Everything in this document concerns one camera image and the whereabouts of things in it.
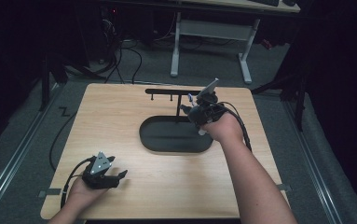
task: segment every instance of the wooden tabletop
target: wooden tabletop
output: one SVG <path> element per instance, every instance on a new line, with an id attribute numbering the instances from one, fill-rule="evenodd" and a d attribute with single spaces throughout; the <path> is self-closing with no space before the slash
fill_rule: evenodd
<path id="1" fill-rule="evenodd" d="M 62 189 L 78 163 L 102 151 L 115 156 L 107 175 L 129 170 L 116 189 L 82 214 L 84 219 L 236 218 L 239 211 L 222 148 L 217 142 L 202 153 L 161 153 L 145 148 L 139 129 L 155 115 L 174 116 L 177 97 L 145 89 L 200 91 L 203 87 L 90 84 L 67 139 L 51 189 Z M 216 87 L 219 101 L 230 102 L 244 121 L 253 153 L 276 184 L 281 179 L 257 113 L 244 88 Z M 189 105 L 186 97 L 182 104 Z M 78 169 L 85 169 L 86 164 Z M 60 210 L 61 195 L 49 195 L 41 217 Z"/>
<path id="2" fill-rule="evenodd" d="M 293 12 L 298 13 L 300 12 L 300 7 L 295 4 L 293 7 L 289 7 L 280 1 L 277 7 L 268 6 L 265 4 L 260 4 L 248 0 L 180 0 L 182 2 L 187 3 L 198 3 L 198 4 L 209 4 L 209 5 L 219 5 L 219 6 L 226 6 L 226 7 L 245 7 L 250 9 L 259 9 L 259 10 L 266 10 L 266 11 L 275 11 L 275 12 Z"/>

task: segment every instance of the white table leg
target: white table leg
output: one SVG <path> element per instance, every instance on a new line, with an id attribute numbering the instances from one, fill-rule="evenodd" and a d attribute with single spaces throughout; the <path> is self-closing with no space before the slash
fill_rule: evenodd
<path id="1" fill-rule="evenodd" d="M 248 64 L 247 64 L 247 57 L 251 49 L 251 45 L 254 42 L 254 36 L 256 35 L 257 27 L 259 26 L 259 19 L 256 19 L 254 21 L 254 26 L 252 27 L 250 36 L 247 40 L 247 45 L 245 46 L 244 52 L 239 54 L 239 60 L 240 60 L 240 65 L 241 65 L 241 72 L 244 77 L 244 82 L 246 84 L 251 84 L 252 79 L 251 79 L 251 74 L 248 69 Z"/>
<path id="2" fill-rule="evenodd" d="M 180 25 L 181 13 L 177 12 L 177 22 L 175 27 L 175 45 L 174 52 L 172 53 L 172 71 L 170 73 L 171 77 L 178 77 Z"/>

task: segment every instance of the black cable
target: black cable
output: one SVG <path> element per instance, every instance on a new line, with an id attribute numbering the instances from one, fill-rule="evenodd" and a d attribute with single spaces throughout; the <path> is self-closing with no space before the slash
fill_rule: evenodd
<path id="1" fill-rule="evenodd" d="M 234 105 L 232 105 L 231 103 L 224 102 L 224 104 L 231 105 L 234 108 L 234 110 L 236 110 L 237 114 L 235 112 L 233 112 L 231 109 L 229 109 L 229 108 L 225 107 L 224 105 L 222 105 L 222 103 L 216 104 L 216 103 L 213 103 L 211 101 L 207 101 L 207 100 L 204 100 L 204 99 L 202 99 L 202 100 L 204 102 L 210 104 L 210 105 L 216 105 L 216 106 L 219 106 L 219 107 L 225 109 L 228 113 L 230 113 L 231 115 L 233 115 L 236 118 L 236 120 L 239 122 L 239 124 L 241 126 L 241 129 L 242 129 L 242 134 L 243 134 L 243 137 L 244 137 L 245 146 L 247 146 L 250 149 L 250 151 L 252 151 L 252 147 L 251 147 L 251 143 L 250 143 L 250 137 L 248 136 L 247 129 L 245 128 L 244 122 L 240 118 L 236 107 L 234 107 Z"/>
<path id="2" fill-rule="evenodd" d="M 118 68 L 118 67 L 117 67 L 117 75 L 118 75 L 119 78 L 120 78 L 120 83 L 121 83 L 121 84 L 126 84 L 126 83 L 125 83 L 125 80 L 123 80 L 122 75 L 120 75 L 120 71 L 119 71 L 119 68 Z"/>
<path id="3" fill-rule="evenodd" d="M 135 78 L 135 75 L 137 75 L 138 70 L 140 70 L 141 65 L 143 64 L 143 57 L 141 56 L 141 54 L 138 51 L 136 51 L 134 49 L 125 49 L 125 50 L 130 50 L 130 51 L 136 53 L 140 57 L 140 64 L 138 64 L 137 69 L 135 70 L 134 74 L 131 77 L 131 84 L 134 85 L 134 78 Z"/>
<path id="4" fill-rule="evenodd" d="M 85 162 L 88 162 L 88 161 L 91 161 L 94 159 L 94 156 L 93 157 L 90 157 L 90 158 L 87 158 L 85 159 L 84 161 L 80 162 L 76 168 L 74 168 L 73 172 L 71 172 L 71 174 L 68 176 L 68 179 L 67 179 L 67 182 L 65 182 L 65 185 L 64 185 L 64 189 L 62 190 L 62 200 L 61 200 L 61 203 L 60 203 L 60 208 L 62 208 L 64 205 L 65 205 L 65 200 L 67 198 L 67 191 L 68 191 L 68 188 L 70 187 L 69 186 L 69 183 L 70 183 L 70 180 L 74 177 L 74 173 L 76 172 L 76 170 L 79 168 L 79 166 L 81 166 L 83 163 Z"/>
<path id="5" fill-rule="evenodd" d="M 122 61 L 122 43 L 120 43 L 120 46 L 119 46 L 119 60 L 117 61 L 116 65 L 115 65 L 115 68 L 109 73 L 109 75 L 105 78 L 105 81 L 104 83 L 107 83 L 108 82 L 108 79 L 112 76 L 112 74 L 115 72 L 115 70 L 117 70 L 117 67 L 120 65 L 120 62 Z M 123 78 L 120 78 L 120 82 L 121 83 L 124 83 L 124 80 Z"/>
<path id="6" fill-rule="evenodd" d="M 53 171 L 56 171 L 56 167 L 54 167 L 53 165 L 53 161 L 52 161 L 52 151 L 53 151 L 53 148 L 54 148 L 54 145 L 56 144 L 57 142 L 57 139 L 59 138 L 60 134 L 62 133 L 62 130 L 65 128 L 65 126 L 67 126 L 68 122 L 70 122 L 70 120 L 76 116 L 76 113 L 75 112 L 67 121 L 65 121 L 65 123 L 62 125 L 62 127 L 60 128 L 59 132 L 56 134 L 54 140 L 53 140 L 53 143 L 52 143 L 52 146 L 50 147 L 49 149 L 49 164 L 52 168 Z"/>

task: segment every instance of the white desk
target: white desk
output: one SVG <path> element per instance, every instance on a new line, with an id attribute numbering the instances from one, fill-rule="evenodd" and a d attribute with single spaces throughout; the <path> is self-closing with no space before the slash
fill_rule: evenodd
<path id="1" fill-rule="evenodd" d="M 297 5 L 288 7 L 282 1 L 280 1 L 277 7 L 271 7 L 247 0 L 180 0 L 178 1 L 178 4 L 181 4 L 182 2 L 211 4 L 226 7 L 244 7 L 253 10 L 269 10 L 286 13 L 298 13 L 300 11 L 300 8 Z M 181 13 L 178 12 L 175 28 L 175 45 L 174 51 L 172 53 L 171 76 L 178 76 L 180 35 L 197 35 L 246 41 L 245 48 L 243 49 L 243 52 L 238 55 L 238 57 L 241 66 L 241 72 L 244 77 L 244 82 L 251 84 L 252 79 L 248 69 L 247 57 L 250 52 L 251 45 L 254 42 L 254 37 L 256 35 L 259 22 L 260 20 L 256 19 L 252 26 L 242 26 L 208 21 L 182 20 Z"/>

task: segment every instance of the white metal frame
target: white metal frame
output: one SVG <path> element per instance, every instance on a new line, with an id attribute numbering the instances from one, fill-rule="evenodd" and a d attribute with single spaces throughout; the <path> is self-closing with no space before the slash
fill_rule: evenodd
<path id="1" fill-rule="evenodd" d="M 246 41 L 243 53 L 239 54 L 239 61 L 244 82 L 251 84 L 252 79 L 248 69 L 247 57 L 250 52 L 251 45 L 254 42 L 254 36 L 256 35 L 259 22 L 260 20 L 256 19 L 253 26 L 244 26 L 208 21 L 181 20 L 181 13 L 178 12 L 175 27 L 174 51 L 172 53 L 171 76 L 178 77 L 180 35 L 198 35 Z"/>

